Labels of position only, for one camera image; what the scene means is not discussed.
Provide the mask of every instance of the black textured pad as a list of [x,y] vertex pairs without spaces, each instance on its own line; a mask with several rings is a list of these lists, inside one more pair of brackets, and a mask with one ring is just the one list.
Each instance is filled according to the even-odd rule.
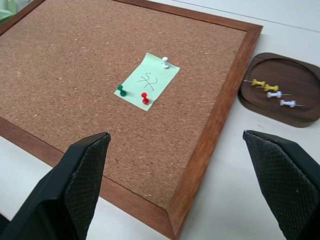
[[107,144],[104,138],[89,146],[63,194],[64,204],[80,240],[86,239],[95,213],[106,152]]
[[279,145],[279,137],[270,141],[266,135],[261,137],[246,131],[243,138],[262,194],[284,236],[288,240],[320,239],[320,230],[318,233],[312,232],[313,225],[317,224],[314,220],[319,218],[319,186],[311,180],[308,172],[300,168],[297,160]]

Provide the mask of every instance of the table surface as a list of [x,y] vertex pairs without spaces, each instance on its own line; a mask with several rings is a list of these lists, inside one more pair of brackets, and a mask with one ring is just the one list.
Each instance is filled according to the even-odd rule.
[[[305,5],[299,1],[289,4],[287,0],[278,0],[276,12],[272,1],[267,4],[258,0],[255,5],[243,4],[237,8],[236,0],[228,0],[223,5],[210,0],[199,0],[198,5],[190,4],[190,0],[184,1],[158,0],[164,4],[263,25],[255,55],[272,52],[320,66],[320,32],[319,26],[315,25],[320,17],[310,17],[320,7],[315,0]],[[303,19],[301,24],[295,20],[298,9]],[[317,142],[320,121],[307,128],[291,127],[247,110],[236,99],[188,215],[181,240],[285,239],[261,194],[242,140],[243,130],[247,129],[295,141],[320,163]],[[0,156],[0,212],[12,219],[33,187],[51,168],[2,137]],[[106,237],[115,240],[167,239],[99,198],[87,239]]]

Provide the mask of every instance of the cork board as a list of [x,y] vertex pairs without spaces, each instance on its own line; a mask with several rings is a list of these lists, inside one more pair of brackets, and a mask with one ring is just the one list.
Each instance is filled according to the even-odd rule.
[[[35,1],[34,8],[41,2]],[[206,138],[218,140],[240,85],[231,70],[243,54],[248,32],[255,31],[253,46],[248,43],[240,71],[248,64],[261,30],[249,23],[223,22],[225,18],[216,17],[225,24],[212,24],[185,17],[195,13],[211,16],[147,1],[44,1],[0,37],[2,125],[45,142],[55,157],[83,137],[110,132],[104,183],[108,181],[110,189],[119,186],[122,193],[147,201],[170,218],[195,152],[200,153],[199,143],[210,145],[202,150],[207,162],[212,153],[215,143],[202,139],[213,115],[218,116],[213,123],[219,126],[218,135],[208,132],[211,136]],[[181,68],[148,112],[113,94],[146,52],[169,56]],[[47,158],[40,157],[51,164]],[[191,200],[203,172],[194,183]],[[105,191],[105,199],[117,202],[119,196],[110,196],[118,190],[109,195]],[[114,204],[126,211],[122,203]],[[179,227],[169,231],[137,218],[175,238],[185,215]],[[168,224],[175,224],[170,223],[174,218],[172,213]]]

